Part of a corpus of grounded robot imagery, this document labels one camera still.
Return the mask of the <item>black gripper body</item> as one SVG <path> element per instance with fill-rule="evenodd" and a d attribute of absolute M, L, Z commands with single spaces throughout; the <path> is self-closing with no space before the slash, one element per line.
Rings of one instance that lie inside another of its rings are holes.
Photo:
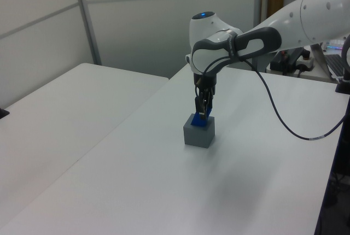
<path fill-rule="evenodd" d="M 215 86 L 217 84 L 217 76 L 203 76 L 194 73 L 195 94 L 198 96 L 201 92 L 206 90 L 215 95 Z"/>

